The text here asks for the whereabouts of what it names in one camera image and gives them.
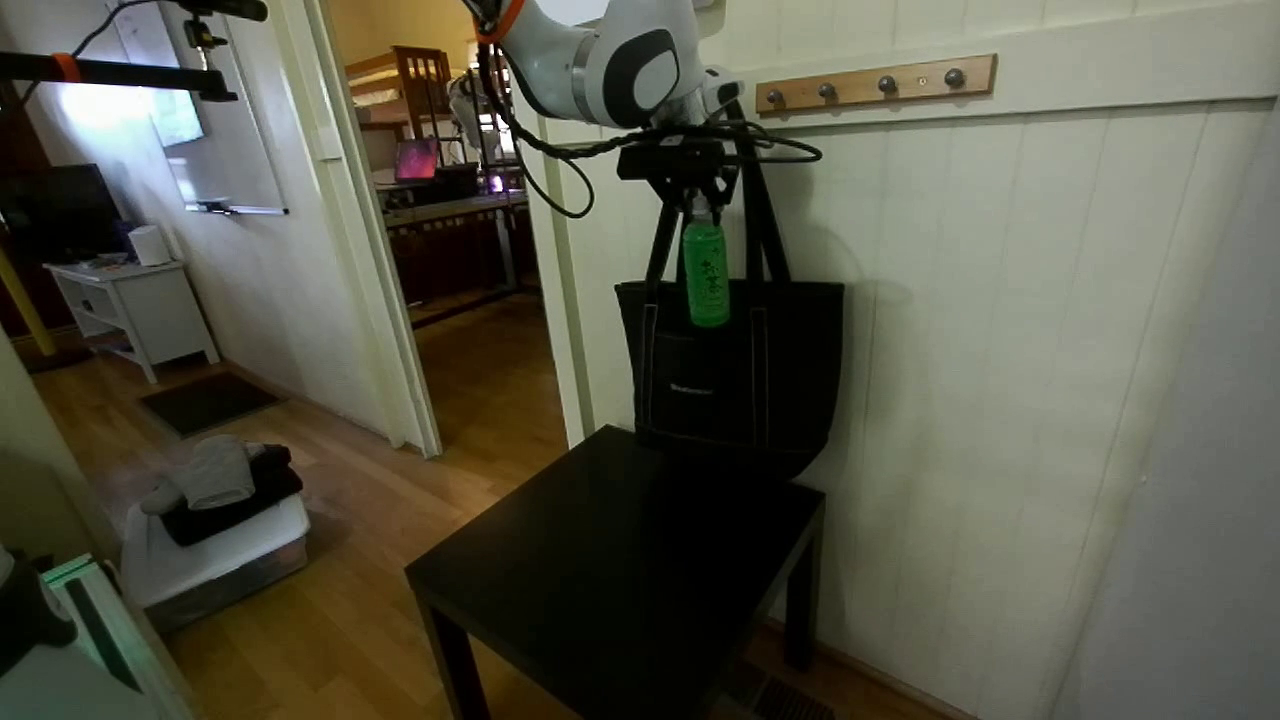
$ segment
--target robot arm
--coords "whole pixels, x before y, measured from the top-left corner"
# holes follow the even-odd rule
[[[536,0],[464,0],[544,116],[652,128],[700,124],[716,80],[696,60],[692,0],[612,0],[596,28],[556,24]]]

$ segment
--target white cabinet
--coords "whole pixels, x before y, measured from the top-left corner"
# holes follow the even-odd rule
[[[208,364],[220,360],[184,264],[52,264],[48,272],[80,336],[100,348],[116,344],[152,384],[156,364],[196,352],[204,352]]]

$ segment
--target green bottle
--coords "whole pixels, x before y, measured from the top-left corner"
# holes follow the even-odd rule
[[[692,328],[724,328],[732,320],[724,228],[696,204],[680,236],[684,292]]]

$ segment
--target tote bag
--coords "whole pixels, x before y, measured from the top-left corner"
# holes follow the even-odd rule
[[[684,272],[664,276],[676,208],[652,244],[648,276],[616,284],[636,380],[636,432],[696,472],[800,476],[836,416],[844,284],[800,284],[768,204],[764,172],[744,172],[748,280],[732,280],[732,320],[696,328]]]

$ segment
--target wall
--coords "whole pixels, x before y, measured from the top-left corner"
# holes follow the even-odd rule
[[[96,512],[64,436],[36,384],[0,332],[0,544],[24,552],[112,552],[116,536]]]
[[[1060,700],[1076,716],[1280,716],[1280,112],[1232,224],[1176,408]]]
[[[344,168],[344,156],[328,156],[324,164],[312,156],[324,108],[300,116],[292,76],[284,76],[296,64],[276,40],[276,16],[280,4],[272,8],[272,24],[236,20],[232,40],[248,100],[264,124],[268,160],[292,208],[288,220],[184,212],[140,88],[40,88],[40,108],[52,120],[44,124],[48,156],[100,164],[132,216],[172,228],[216,344],[232,364],[392,440],[432,448],[416,408],[408,408],[420,400],[412,392],[412,356],[400,360],[392,348],[396,324],[384,312],[384,296],[376,296],[380,288],[356,280],[372,236],[336,220],[344,200],[324,200],[332,192],[328,172]],[[0,0],[0,24],[8,24],[12,44],[24,52],[64,52],[100,20],[100,4]],[[100,36],[88,56],[120,56],[116,36]]]
[[[384,56],[392,44],[444,48],[452,76],[472,64],[476,24],[460,0],[324,0],[324,12],[344,64]]]
[[[808,472],[832,504],[824,640],[976,716],[1044,716],[1060,688],[1268,116],[1268,100],[1196,92],[1152,108],[1124,92],[1056,108],[1056,84],[1036,76],[1064,76],[1084,96],[1100,96],[1108,72],[1132,76],[1136,92],[1140,80],[1180,84],[1168,68],[1188,56],[1140,56],[1148,44],[1124,20],[1184,8],[732,0],[704,16],[704,56],[744,76],[956,48],[1068,56],[1000,68],[1008,88],[1032,84],[1040,108],[792,124],[824,164],[768,172],[796,276],[860,292],[836,432]],[[1212,28],[1216,8],[1228,12],[1204,4],[1192,24]],[[1076,60],[1092,52],[1120,64],[1080,64],[1080,76]],[[1276,68],[1276,48],[1256,48],[1248,68]],[[596,428],[632,424],[612,284],[644,272],[656,204],[616,184],[612,160],[588,172],[596,216],[540,212],[540,232],[564,260],[568,316],[556,324],[580,328],[580,412]],[[572,204],[580,188],[564,176],[548,172]]]

